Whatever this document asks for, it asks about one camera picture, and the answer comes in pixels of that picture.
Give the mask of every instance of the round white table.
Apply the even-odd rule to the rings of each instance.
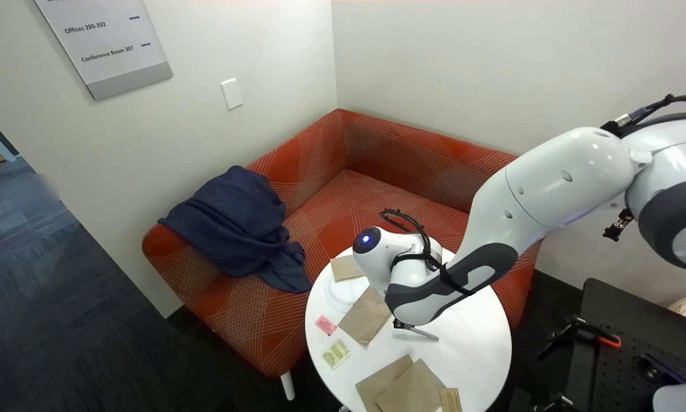
[[[392,318],[383,323],[368,349],[361,349],[340,327],[327,336],[315,325],[320,317],[337,325],[365,288],[365,278],[335,282],[332,265],[324,265],[308,294],[303,314],[303,336],[311,360],[327,390],[344,408],[364,412],[365,408],[359,399],[357,382],[401,356],[408,356],[412,362],[422,360],[445,386],[456,386],[461,409],[487,409],[496,400],[507,378],[512,341],[501,301],[488,286],[459,301],[436,320],[419,327],[438,336],[438,341],[416,333],[392,329]],[[332,369],[323,360],[323,353],[337,338],[350,350],[350,358]]]

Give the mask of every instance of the couch cushion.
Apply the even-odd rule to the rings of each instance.
[[[385,206],[414,215],[447,247],[461,239],[461,211],[342,169],[286,219],[292,240],[305,249],[305,274],[315,279],[361,230],[381,224]],[[303,350],[303,302],[305,295],[273,290],[255,278],[218,274],[188,306],[259,372],[280,376]]]

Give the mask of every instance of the white sign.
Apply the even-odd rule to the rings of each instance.
[[[33,0],[95,101],[170,77],[141,0]]]

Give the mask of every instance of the brown paper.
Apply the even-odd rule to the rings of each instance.
[[[445,386],[438,392],[441,412],[461,412],[456,386]]]
[[[350,306],[350,312],[337,323],[359,345],[368,349],[374,334],[383,327],[391,312],[385,302],[373,288],[365,288],[361,298]]]
[[[365,406],[365,412],[380,412],[374,406],[374,399],[392,382],[397,381],[404,372],[412,369],[412,358],[404,356],[389,367],[380,369],[377,373],[368,376],[365,381],[357,382],[359,396]]]
[[[441,390],[441,381],[419,360],[374,399],[374,406],[380,412],[433,412]]]
[[[335,256],[332,261],[332,271],[334,271],[335,282],[348,282],[348,279],[364,278],[364,271],[359,269],[359,263],[352,255]]]

